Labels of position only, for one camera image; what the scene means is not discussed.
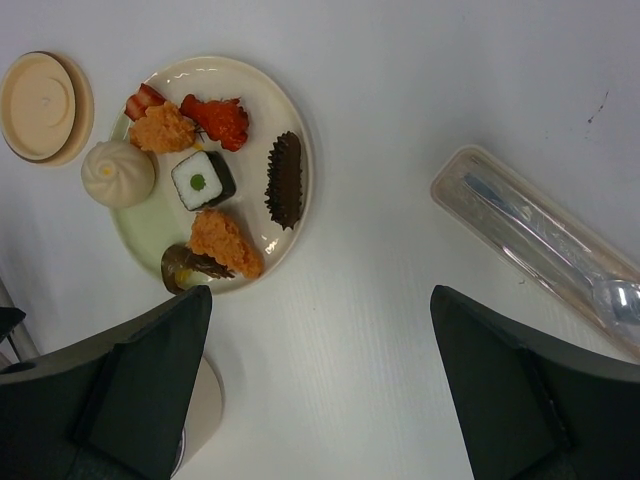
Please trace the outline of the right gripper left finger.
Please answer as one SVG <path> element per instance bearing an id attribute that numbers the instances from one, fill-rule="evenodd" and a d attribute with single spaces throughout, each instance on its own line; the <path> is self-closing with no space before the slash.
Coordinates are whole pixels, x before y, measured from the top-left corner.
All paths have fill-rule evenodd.
<path id="1" fill-rule="evenodd" d="M 152 310 L 1 371 L 4 479 L 168 479 L 204 352 L 212 295 Z"/>

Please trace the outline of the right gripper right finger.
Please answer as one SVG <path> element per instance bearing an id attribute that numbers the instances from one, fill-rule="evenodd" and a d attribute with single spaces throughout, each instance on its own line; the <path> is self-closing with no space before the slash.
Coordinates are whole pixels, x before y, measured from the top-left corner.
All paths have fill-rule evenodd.
<path id="1" fill-rule="evenodd" d="M 477 479 L 636 479 L 639 367 L 438 285 L 430 311 Z"/>

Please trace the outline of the white steamed bun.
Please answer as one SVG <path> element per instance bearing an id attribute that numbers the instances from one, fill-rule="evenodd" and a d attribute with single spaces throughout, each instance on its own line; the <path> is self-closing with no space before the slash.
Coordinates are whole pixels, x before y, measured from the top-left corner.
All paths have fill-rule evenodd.
<path id="1" fill-rule="evenodd" d="M 81 179 L 89 196 L 111 208 L 135 206 L 152 192 L 156 174 L 151 158 L 128 143 L 98 142 L 85 156 Z"/>

